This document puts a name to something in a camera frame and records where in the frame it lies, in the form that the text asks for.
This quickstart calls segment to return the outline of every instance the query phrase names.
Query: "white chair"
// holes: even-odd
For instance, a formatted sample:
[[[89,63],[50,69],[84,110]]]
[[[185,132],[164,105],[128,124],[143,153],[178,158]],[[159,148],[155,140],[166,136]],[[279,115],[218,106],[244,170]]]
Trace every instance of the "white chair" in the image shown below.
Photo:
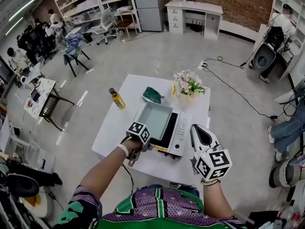
[[[114,37],[116,38],[115,34],[106,34],[107,32],[111,31],[111,27],[115,24],[114,18],[112,16],[110,8],[107,8],[101,13],[101,23],[99,26],[94,26],[91,28],[91,31],[96,34],[104,34],[99,40],[97,41],[96,44],[100,44],[100,41],[105,40],[105,44],[108,44],[107,38],[108,37]]]

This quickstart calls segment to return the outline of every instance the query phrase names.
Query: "bracelet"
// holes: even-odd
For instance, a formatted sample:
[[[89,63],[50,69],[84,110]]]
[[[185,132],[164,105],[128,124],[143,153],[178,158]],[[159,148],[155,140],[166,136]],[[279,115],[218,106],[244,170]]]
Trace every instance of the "bracelet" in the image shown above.
[[[209,181],[209,182],[205,182],[203,179],[201,180],[201,184],[203,184],[204,186],[212,186],[212,185],[216,184],[217,182],[220,182],[220,180],[215,179],[215,180]]]
[[[129,155],[129,152],[128,152],[128,149],[126,148],[126,146],[124,146],[122,144],[118,144],[117,147],[119,147],[121,150],[123,150],[123,152],[125,153],[125,158],[127,158]]]

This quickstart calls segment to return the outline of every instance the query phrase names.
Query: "gray floor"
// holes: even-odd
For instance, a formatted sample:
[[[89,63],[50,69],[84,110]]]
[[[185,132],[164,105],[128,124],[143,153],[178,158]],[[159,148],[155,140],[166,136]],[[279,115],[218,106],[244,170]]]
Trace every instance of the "gray floor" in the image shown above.
[[[126,43],[114,39],[108,45],[88,45],[84,51],[91,59],[80,57],[86,66],[94,68],[87,75],[83,68],[74,64],[77,73],[77,78],[74,78],[70,68],[63,65],[60,53],[42,67],[47,78],[57,81],[57,89],[66,81],[59,91],[61,96],[77,103],[84,92],[88,91],[81,106],[71,108],[69,103],[60,102],[56,107],[54,121],[66,126],[65,132],[61,133],[45,120],[34,120],[28,113],[24,113],[23,106],[29,90],[13,86],[10,91],[7,99],[11,120],[15,125],[22,125],[27,138],[33,138],[44,149],[56,155],[54,171],[62,178],[63,186],[56,186],[52,190],[64,206],[81,178],[99,162],[91,146],[112,103],[108,92],[110,87],[118,90],[127,74],[173,79],[172,71],[175,73],[189,69],[193,64],[219,55],[224,61],[240,65],[252,53],[253,47],[250,42],[221,33],[216,42],[202,41],[200,34],[193,31],[183,35],[169,32],[150,34],[143,32],[138,36],[142,38]],[[278,81],[279,69],[271,73],[271,83],[267,85],[259,80],[259,72],[248,69],[247,65],[235,68],[213,62],[212,66],[216,74],[227,78],[243,92],[256,96],[268,106],[245,95],[259,112],[266,115],[273,115],[273,111],[281,113],[281,106],[273,102],[273,98],[290,90],[291,86],[288,79]],[[210,129],[229,150],[233,162],[229,174],[222,179],[228,201],[236,211],[245,215],[250,211],[265,210],[276,205],[280,189],[271,189],[268,185],[269,173],[274,164],[274,150],[268,143],[266,133],[267,126],[273,122],[258,115],[224,83],[208,80],[207,78],[214,78],[211,73],[198,72],[198,75],[204,85],[211,88]],[[153,183],[167,184],[166,181],[158,181],[144,174],[132,174],[135,187]],[[103,213],[111,212],[129,195],[130,190],[130,177],[122,169],[101,199]],[[61,212],[59,205],[54,205],[56,209],[49,219],[51,222]]]

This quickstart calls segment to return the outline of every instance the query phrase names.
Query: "bottle cap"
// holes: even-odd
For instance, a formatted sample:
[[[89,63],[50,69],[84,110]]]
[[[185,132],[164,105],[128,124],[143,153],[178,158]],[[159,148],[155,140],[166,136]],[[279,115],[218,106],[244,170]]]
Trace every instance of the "bottle cap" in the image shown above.
[[[109,89],[109,92],[110,92],[111,94],[116,94],[116,91],[115,91],[113,88],[110,88],[110,89]]]

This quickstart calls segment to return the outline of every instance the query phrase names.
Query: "ceiling light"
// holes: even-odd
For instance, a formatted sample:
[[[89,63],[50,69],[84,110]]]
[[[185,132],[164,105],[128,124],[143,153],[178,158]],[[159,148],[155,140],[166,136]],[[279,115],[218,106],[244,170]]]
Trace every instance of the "ceiling light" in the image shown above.
[[[12,17],[10,17],[9,21],[11,21],[17,14],[19,14],[22,10],[24,10],[27,6],[29,6],[35,0],[29,1],[26,5],[24,5],[21,9],[19,9]]]
[[[14,28],[22,19],[23,19],[23,17],[22,17],[20,20],[18,20],[18,21],[16,22],[16,24],[14,24],[14,25],[12,26],[12,28],[10,28],[9,31],[8,31],[5,35],[9,34],[9,32],[10,32],[11,30],[13,30],[13,28]]]

